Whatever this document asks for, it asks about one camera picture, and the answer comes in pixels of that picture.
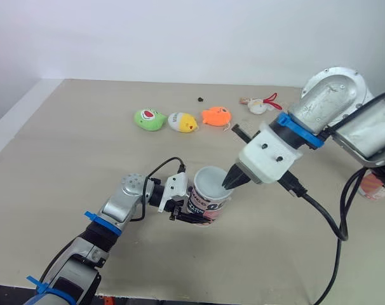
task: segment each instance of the black cable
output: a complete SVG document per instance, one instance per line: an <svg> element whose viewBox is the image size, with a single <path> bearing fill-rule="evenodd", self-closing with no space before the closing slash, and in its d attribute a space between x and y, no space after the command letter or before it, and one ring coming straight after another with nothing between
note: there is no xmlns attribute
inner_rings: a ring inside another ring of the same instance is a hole
<svg viewBox="0 0 385 305"><path fill-rule="evenodd" d="M164 161L162 164L160 164L155 170L153 170L153 172L151 172L144 180L144 185L143 185L143 193L142 193L142 216L138 219L131 219L130 221L140 221L144 218L145 216L145 204L146 204L146 187L147 187L147 181L149 180L149 178L154 175L154 173L156 173L160 168L162 168L163 166L165 166L167 163L169 163L170 161L173 161L173 160L179 160L180 161L180 167L179 167L179 172L184 172L186 170L186 166L184 164L184 162L179 158L179 157L172 157L170 159L167 159L166 161ZM75 240L75 238L73 240L71 240L68 244L66 244L64 246L63 249L61 249L56 256L54 256L54 258L51 260L51 262L47 265L46 269L44 270L43 274L41 275L40 277L40 282L42 283L44 281L44 278L46 277L47 273L50 271L51 267L54 265L54 263L56 262L56 260L63 254L64 251L66 251L68 249L68 247L72 244L72 242Z"/></svg>
<svg viewBox="0 0 385 305"><path fill-rule="evenodd" d="M314 200L314 198L312 198L308 194L303 194L302 195L302 197L306 201L308 201L313 207L315 207L315 209L317 209L317 211L319 211L319 213L321 213L321 215L328 222L328 225L331 227L331 229L334 232L334 234L338 237L338 239L340 239L342 241L347 241L348 240L348 225L347 225L347 222L346 222L346 214L347 214L349 208L351 207L352 200L353 200L353 198L354 198L354 196L355 196L355 194L356 194L356 192L358 190L360 182L361 182L363 176L365 175L366 171L367 171L367 168L361 168L356 173L354 173L349 178L349 180L346 182L346 184L344 186L344 189L342 190L341 200L340 200L340 204L339 204L339 208L340 208L340 212L341 212L341 224L340 224L339 227L335 223L335 221L332 218L332 216L328 213L328 211L325 210L324 207L321 206L316 200ZM348 200L348 207L347 207L346 204L345 204L346 196L348 195L348 191L349 191L349 188L351 187L351 184L356 179L358 179L357 183L356 183L356 184L358 184L358 187L356 187L356 188L354 187L354 189L352 190L351 195L349 196L350 200Z"/></svg>
<svg viewBox="0 0 385 305"><path fill-rule="evenodd" d="M173 160L178 160L180 162L180 167L179 167L179 170L178 170L178 173L180 172L184 172L186 170L186 166L184 164L184 162L179 158L179 157L172 157L170 159L167 159L166 161L164 161L162 164L160 164L159 166L157 166L149 175L146 176L146 178L144 179L144 183L143 183L143 192L142 192L142 216L139 217L139 218L134 218L134 219L131 219L130 221L141 221L144 219L144 216L145 216L145 213L146 213L146 188L147 188L147 181L149 181L149 178L151 176L153 176L160 168L162 168L163 166L165 166L167 163L169 163L170 161L173 161Z"/></svg>
<svg viewBox="0 0 385 305"><path fill-rule="evenodd" d="M76 239L77 237L75 237L73 240L71 240L68 244L66 244L64 246L63 249L61 249L57 254L56 256L54 256L54 258L51 260L51 262L47 265L46 269L44 270L43 274L41 275L40 277L40 282L42 283L44 281L44 278L46 277L47 273L50 271L51 267L54 265L54 263L56 262L56 260L63 254L64 251L66 251L68 249L69 246L71 246L72 242ZM37 287L36 289L34 290L34 294L36 295L37 294Z"/></svg>
<svg viewBox="0 0 385 305"><path fill-rule="evenodd" d="M346 216L349 212L349 209L351 208L351 204L352 204L352 201L353 201L353 198L355 197L355 194L362 182L362 179L365 175L367 171L367 168L361 168L360 170L358 170L356 173L354 173L349 179L348 181L345 183L345 186L344 188L342 189L342 194L341 194L341 200L340 200L340 210L341 210L341 223L339 225L339 228L336 227L335 223L335 228L341 233L341 235L343 237L346 237L345 240L348 239L348 227L347 227L347 224L346 224ZM349 195L349 198L348 200L346 200L346 197L348 195L348 192L349 192L349 188L351 187L352 183L355 182L353 188L352 188L352 191L351 191L351 194ZM327 213L327 215L329 216L330 219L332 219L332 217L329 215L329 213L324 209L322 208L323 211L325 211ZM334 271L332 272L332 276L331 276L331 279L326 287L326 289L324 290L324 292L321 294L320 298L314 303L314 305L319 305L322 303L322 301L325 299L325 297L328 295L328 293L330 292L332 286L334 285L334 282L335 282L335 279L337 278L337 273L338 273L338 268L339 268L339 259L341 257L341 248L342 248L342 240L339 238L338 236L338 239L337 239L337 250L335 252L335 262L334 262Z"/></svg>

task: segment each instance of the silver metal housing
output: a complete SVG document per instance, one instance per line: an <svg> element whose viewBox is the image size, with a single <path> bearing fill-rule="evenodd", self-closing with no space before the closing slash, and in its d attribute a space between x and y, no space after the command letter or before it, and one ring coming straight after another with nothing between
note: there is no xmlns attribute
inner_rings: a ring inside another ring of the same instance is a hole
<svg viewBox="0 0 385 305"><path fill-rule="evenodd" d="M290 117L311 133L319 133L373 98L356 71L333 67L313 76L303 87L301 99L288 108Z"/></svg>

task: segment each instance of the orange fish toy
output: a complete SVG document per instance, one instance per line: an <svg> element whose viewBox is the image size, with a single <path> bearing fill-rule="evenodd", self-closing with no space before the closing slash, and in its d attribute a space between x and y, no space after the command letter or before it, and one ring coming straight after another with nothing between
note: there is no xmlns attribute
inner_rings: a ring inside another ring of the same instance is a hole
<svg viewBox="0 0 385 305"><path fill-rule="evenodd" d="M203 115L204 124L225 126L224 131L228 130L231 126L232 115L225 107L211 107L208 110L204 110L201 114Z"/></svg>

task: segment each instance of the beige table surface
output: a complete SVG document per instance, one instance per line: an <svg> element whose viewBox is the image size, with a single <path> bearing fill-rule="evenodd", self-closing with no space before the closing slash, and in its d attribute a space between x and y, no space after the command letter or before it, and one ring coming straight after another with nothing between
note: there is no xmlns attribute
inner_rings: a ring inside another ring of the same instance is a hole
<svg viewBox="0 0 385 305"><path fill-rule="evenodd" d="M223 105L233 122L254 133L277 111L249 113L240 97L278 92L286 109L300 90L287 87L181 85L65 80L0 154L0 284L31 287L50 259L89 223L122 175L149 173L171 156L190 178L206 165L228 170L244 143L231 131L200 125L177 133L146 132L133 113L170 114ZM197 101L203 97L204 102ZM360 165L332 141L302 149L292 167L311 196L338 219L339 193ZM166 177L176 164L157 177ZM334 289L324 304L385 304L385 200L357 196L349 217ZM149 207L131 223L101 270L109 295L243 304L308 304L332 272L336 239L305 201L278 184L237 188L211 227L168 220Z"/></svg>

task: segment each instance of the cup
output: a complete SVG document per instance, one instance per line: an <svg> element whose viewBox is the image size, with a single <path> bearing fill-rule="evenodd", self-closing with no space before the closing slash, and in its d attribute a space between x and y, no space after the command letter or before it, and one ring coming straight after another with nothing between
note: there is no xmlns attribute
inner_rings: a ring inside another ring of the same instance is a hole
<svg viewBox="0 0 385 305"><path fill-rule="evenodd" d="M216 166L201 168L194 177L194 185L187 202L189 213L200 214L213 222L219 217L233 189L225 189L222 182L226 171Z"/></svg>

